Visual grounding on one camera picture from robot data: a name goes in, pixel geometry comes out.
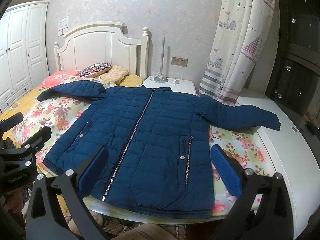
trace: jacket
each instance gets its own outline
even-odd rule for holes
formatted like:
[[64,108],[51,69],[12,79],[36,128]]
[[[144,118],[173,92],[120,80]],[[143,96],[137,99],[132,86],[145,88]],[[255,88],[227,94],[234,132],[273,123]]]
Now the jacket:
[[279,129],[271,112],[225,106],[207,95],[170,88],[112,87],[75,81],[52,87],[42,101],[60,94],[90,98],[90,107],[58,139],[43,163],[57,174],[75,169],[99,145],[109,151],[91,195],[145,215],[210,218],[214,209],[208,122],[226,129]]

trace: bed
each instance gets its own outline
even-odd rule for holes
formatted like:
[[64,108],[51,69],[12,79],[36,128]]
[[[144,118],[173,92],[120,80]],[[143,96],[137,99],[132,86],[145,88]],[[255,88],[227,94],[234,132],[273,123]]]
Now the bed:
[[[60,48],[55,43],[55,59],[57,73],[52,79],[62,78],[63,82],[71,82],[77,79],[74,75],[61,74],[61,71],[77,71],[97,62],[110,62],[112,65],[120,65],[128,70],[128,79],[135,77],[130,84],[119,85],[135,86],[142,83],[147,77],[148,65],[148,28],[143,28],[143,34],[139,39],[130,39],[122,32],[123,23],[118,22],[93,22],[81,25],[63,37],[64,45]],[[106,88],[114,86],[111,82],[103,84]],[[4,135],[9,136],[17,147],[32,136],[39,128],[50,126],[52,137],[46,142],[44,148],[37,153],[36,163],[39,172],[46,176],[55,174],[42,163],[45,155],[51,149],[58,138],[74,123],[74,121],[89,107],[90,101],[77,98],[54,98],[39,102],[36,97],[47,89],[46,85],[34,88],[14,103],[2,118],[6,119],[17,112],[22,112],[24,121]],[[250,167],[257,174],[272,176],[275,172],[268,152],[264,148],[255,128],[228,131],[210,126],[208,131],[210,145],[219,144],[228,156],[235,158],[243,168]],[[226,190],[219,174],[212,166],[214,177],[215,203],[212,210],[212,220],[224,218],[236,198]],[[256,209],[261,200],[257,195],[252,209]],[[87,207],[104,215],[137,222],[149,222],[156,224],[187,224],[198,223],[207,220],[177,220],[149,217],[106,204],[93,197],[84,198]]]

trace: electrical socket panel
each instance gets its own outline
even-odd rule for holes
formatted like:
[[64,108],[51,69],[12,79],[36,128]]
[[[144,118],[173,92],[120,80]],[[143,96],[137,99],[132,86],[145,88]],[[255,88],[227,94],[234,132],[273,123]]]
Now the electrical socket panel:
[[188,60],[186,58],[172,57],[171,65],[176,65],[180,67],[187,67]]

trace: human hand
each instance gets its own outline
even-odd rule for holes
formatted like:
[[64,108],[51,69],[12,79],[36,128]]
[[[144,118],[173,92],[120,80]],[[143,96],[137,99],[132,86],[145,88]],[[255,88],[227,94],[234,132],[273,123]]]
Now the human hand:
[[23,199],[21,196],[21,190],[22,189],[20,187],[5,194],[8,200],[7,208],[12,209],[14,213],[21,211],[23,208]]

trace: wooden floor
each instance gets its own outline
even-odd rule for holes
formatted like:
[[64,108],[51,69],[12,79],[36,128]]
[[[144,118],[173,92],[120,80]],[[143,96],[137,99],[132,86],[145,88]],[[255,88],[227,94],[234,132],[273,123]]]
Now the wooden floor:
[[208,240],[219,227],[222,220],[186,226],[186,240]]

